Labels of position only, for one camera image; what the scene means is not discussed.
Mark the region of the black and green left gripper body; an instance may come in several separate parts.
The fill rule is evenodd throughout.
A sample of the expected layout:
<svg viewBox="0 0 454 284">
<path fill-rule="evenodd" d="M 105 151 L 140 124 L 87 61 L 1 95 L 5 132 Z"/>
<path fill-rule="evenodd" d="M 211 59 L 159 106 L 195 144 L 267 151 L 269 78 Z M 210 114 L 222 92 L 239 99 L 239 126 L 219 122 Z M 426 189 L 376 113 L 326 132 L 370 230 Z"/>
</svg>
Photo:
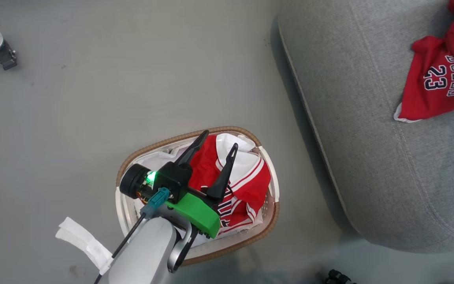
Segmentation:
<svg viewBox="0 0 454 284">
<path fill-rule="evenodd" d="M 140 165 L 132 165 L 122 176 L 119 191 L 133 199 L 144 198 L 150 205 L 150 198 L 167 189 L 163 203 L 184 217 L 200 233 L 215 238 L 221 227 L 220 216 L 216 212 L 222 202 L 222 176 L 200 192 L 189 187 L 192 176 L 189 164 L 168 162 L 157 171 Z"/>
</svg>

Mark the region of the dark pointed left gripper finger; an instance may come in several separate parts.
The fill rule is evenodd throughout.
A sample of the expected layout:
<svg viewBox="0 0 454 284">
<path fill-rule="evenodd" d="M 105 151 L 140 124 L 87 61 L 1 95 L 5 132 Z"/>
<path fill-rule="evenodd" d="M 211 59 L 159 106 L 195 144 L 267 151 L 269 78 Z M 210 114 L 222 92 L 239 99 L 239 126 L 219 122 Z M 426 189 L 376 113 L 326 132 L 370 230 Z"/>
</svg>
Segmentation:
<svg viewBox="0 0 454 284">
<path fill-rule="evenodd" d="M 190 164 L 198 151 L 202 148 L 204 142 L 207 140 L 210 131 L 203 131 L 192 144 L 175 160 L 175 165 L 179 167 L 190 167 Z"/>
<path fill-rule="evenodd" d="M 216 181 L 207 189 L 205 203 L 221 203 L 225 197 L 225 190 L 229 185 L 229 178 L 234 167 L 234 161 L 238 151 L 238 144 L 234 143 L 228 155 L 226 156 L 225 165 L 220 171 Z"/>
</svg>

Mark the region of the oval laundry basket brown rim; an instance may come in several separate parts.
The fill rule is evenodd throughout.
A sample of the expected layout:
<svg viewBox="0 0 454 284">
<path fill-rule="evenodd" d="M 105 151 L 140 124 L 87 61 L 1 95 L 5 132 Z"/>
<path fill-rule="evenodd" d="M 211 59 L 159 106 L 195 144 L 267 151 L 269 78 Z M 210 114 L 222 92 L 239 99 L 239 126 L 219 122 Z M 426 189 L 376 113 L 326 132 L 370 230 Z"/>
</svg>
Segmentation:
<svg viewBox="0 0 454 284">
<path fill-rule="evenodd" d="M 146 156 L 147 154 L 192 142 L 202 133 L 203 131 L 194 131 L 191 133 L 171 137 L 167 140 L 156 142 L 133 152 L 130 156 L 128 156 L 128 158 L 124 160 L 124 162 L 121 164 L 121 167 L 119 168 L 115 182 L 115 205 L 119 224 L 124 235 L 128 234 L 128 231 L 133 227 L 133 225 L 139 218 L 138 211 L 133 205 L 133 200 L 131 198 L 123 196 L 119 191 L 119 185 L 121 184 L 122 176 L 124 175 L 128 167 L 134 164 L 138 158 Z M 270 185 L 268 186 L 266 200 L 263 207 L 261 208 L 261 224 L 256 225 L 249 230 L 241 230 L 239 232 L 228 234 L 222 238 L 217 237 L 216 239 L 210 240 L 205 244 L 192 247 L 189 250 L 186 259 L 182 263 L 183 266 L 193 265 L 196 263 L 218 258 L 222 255 L 232 253 L 243 247 L 247 247 L 256 241 L 259 241 L 260 239 L 263 239 L 273 230 L 279 217 L 279 182 L 277 179 L 276 170 L 274 164 L 272 163 L 270 155 L 262 146 L 258 138 L 250 131 L 247 131 L 246 129 L 241 127 L 234 126 L 209 128 L 209 133 L 211 135 L 230 133 L 233 135 L 241 135 L 249 140 L 252 140 L 252 142 L 254 142 L 255 144 L 254 152 L 259 153 L 270 170 L 271 180 Z"/>
</svg>

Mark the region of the red white striped jersey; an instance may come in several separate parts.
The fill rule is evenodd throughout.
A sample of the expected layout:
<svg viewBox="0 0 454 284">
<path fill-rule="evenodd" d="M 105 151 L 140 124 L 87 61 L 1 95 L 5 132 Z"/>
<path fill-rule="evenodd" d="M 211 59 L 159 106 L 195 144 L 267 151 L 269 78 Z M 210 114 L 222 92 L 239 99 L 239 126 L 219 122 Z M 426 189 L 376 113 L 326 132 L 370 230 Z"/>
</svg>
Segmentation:
<svg viewBox="0 0 454 284">
<path fill-rule="evenodd" d="M 254 141 L 241 135 L 222 133 L 209 135 L 194 156 L 189 186 L 202 192 L 211 187 L 224 168 L 227 154 L 234 144 L 238 145 L 237 155 L 225 197 L 217 208 L 221 224 L 219 235 L 232 234 L 262 223 L 261 209 L 272 178 L 265 160 L 254 152 Z"/>
</svg>

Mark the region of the white garment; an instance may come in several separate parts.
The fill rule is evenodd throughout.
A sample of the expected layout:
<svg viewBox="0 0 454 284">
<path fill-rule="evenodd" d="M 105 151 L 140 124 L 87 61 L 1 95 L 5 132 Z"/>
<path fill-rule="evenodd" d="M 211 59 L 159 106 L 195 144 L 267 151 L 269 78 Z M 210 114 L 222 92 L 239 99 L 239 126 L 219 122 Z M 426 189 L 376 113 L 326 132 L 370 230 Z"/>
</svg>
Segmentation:
<svg viewBox="0 0 454 284">
<path fill-rule="evenodd" d="M 159 149 L 153 153 L 146 153 L 134 160 L 134 164 L 140 164 L 150 170 L 159 170 L 164 164 L 175 162 L 189 145 L 190 144 L 184 144 L 181 146 Z"/>
</svg>

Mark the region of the grey fabric sofa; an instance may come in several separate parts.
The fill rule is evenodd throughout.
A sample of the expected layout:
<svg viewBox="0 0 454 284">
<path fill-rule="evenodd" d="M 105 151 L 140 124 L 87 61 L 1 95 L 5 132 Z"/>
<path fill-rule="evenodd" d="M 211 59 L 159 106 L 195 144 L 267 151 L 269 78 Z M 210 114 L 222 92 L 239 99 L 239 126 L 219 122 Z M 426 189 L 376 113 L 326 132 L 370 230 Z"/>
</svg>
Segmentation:
<svg viewBox="0 0 454 284">
<path fill-rule="evenodd" d="M 448 0 L 284 0 L 285 53 L 342 208 L 372 244 L 454 250 L 454 111 L 393 119 L 410 46 L 443 36 Z"/>
</svg>

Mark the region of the red Bulls 23 jersey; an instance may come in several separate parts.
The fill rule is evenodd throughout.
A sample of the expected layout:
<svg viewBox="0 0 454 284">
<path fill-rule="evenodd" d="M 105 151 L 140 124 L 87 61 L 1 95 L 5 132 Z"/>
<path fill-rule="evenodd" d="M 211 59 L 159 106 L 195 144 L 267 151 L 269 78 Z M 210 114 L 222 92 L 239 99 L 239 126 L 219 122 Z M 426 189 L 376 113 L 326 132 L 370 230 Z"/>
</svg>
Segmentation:
<svg viewBox="0 0 454 284">
<path fill-rule="evenodd" d="M 454 0 L 447 7 L 454 14 Z M 393 119 L 412 123 L 454 111 L 454 22 L 443 38 L 421 38 L 411 49 L 414 57 Z"/>
</svg>

